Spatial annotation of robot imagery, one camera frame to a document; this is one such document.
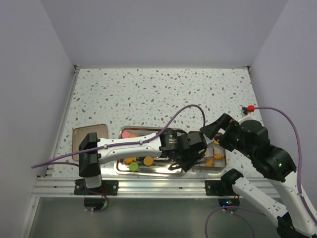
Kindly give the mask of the brown tin lid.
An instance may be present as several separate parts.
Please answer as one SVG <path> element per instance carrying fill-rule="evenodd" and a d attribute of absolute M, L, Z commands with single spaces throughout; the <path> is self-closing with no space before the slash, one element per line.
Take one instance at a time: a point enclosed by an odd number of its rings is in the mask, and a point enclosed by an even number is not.
<path fill-rule="evenodd" d="M 88 133 L 95 132 L 98 137 L 108 138 L 108 128 L 106 124 L 96 124 L 74 129 L 72 134 L 72 152 L 77 152 L 79 145 Z"/>

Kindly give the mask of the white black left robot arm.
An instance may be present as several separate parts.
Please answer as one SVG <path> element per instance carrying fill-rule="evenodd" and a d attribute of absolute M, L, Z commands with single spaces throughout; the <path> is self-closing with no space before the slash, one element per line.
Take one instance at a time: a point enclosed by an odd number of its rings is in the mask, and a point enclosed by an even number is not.
<path fill-rule="evenodd" d="M 78 146 L 79 176 L 84 179 L 85 188 L 96 195 L 102 191 L 101 165 L 129 157 L 166 156 L 183 171 L 190 170 L 207 150 L 207 142 L 202 133 L 181 133 L 165 128 L 133 138 L 98 138 L 89 133 Z"/>

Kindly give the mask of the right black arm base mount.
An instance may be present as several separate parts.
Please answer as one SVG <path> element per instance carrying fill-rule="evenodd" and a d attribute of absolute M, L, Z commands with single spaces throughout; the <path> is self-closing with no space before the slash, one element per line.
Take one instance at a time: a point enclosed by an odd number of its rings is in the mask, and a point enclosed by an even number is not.
<path fill-rule="evenodd" d="M 220 180 L 206 180 L 205 191 L 207 196 L 235 196 L 233 185 L 236 180 L 243 178 L 243 174 L 236 169 L 227 171 Z"/>

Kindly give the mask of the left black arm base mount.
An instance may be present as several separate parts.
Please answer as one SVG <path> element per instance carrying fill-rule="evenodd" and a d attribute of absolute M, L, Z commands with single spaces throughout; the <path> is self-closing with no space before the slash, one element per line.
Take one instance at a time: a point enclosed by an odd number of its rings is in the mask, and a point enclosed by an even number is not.
<path fill-rule="evenodd" d="M 118 188 L 118 180 L 102 179 L 101 174 L 99 174 L 97 176 L 75 180 L 74 194 L 116 196 Z"/>

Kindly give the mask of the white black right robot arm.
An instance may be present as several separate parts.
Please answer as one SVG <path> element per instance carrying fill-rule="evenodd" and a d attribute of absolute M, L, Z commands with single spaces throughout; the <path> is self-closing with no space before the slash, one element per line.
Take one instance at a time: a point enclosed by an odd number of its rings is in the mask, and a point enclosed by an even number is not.
<path fill-rule="evenodd" d="M 218 196 L 240 195 L 256 206 L 276 226 L 282 238 L 315 238 L 317 212 L 297 183 L 299 169 L 287 151 L 271 144 L 268 130 L 251 116 L 240 121 L 223 114 L 200 131 L 228 150 L 237 150 L 278 192 L 282 203 L 263 193 L 241 172 L 231 169 L 210 190 Z"/>

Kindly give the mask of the stainless steel serving tongs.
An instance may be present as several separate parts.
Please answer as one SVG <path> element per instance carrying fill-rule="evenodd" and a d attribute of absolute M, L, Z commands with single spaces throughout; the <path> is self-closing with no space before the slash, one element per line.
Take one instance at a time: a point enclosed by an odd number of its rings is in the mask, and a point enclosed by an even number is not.
<path fill-rule="evenodd" d="M 177 169 L 182 169 L 183 171 L 187 172 L 187 171 L 190 169 L 190 167 L 189 167 L 189 165 L 188 165 L 187 163 L 180 163 L 180 164 L 178 164 L 178 163 L 172 163 L 172 164 L 168 167 L 168 169 L 169 169 L 170 171 L 177 170 Z"/>

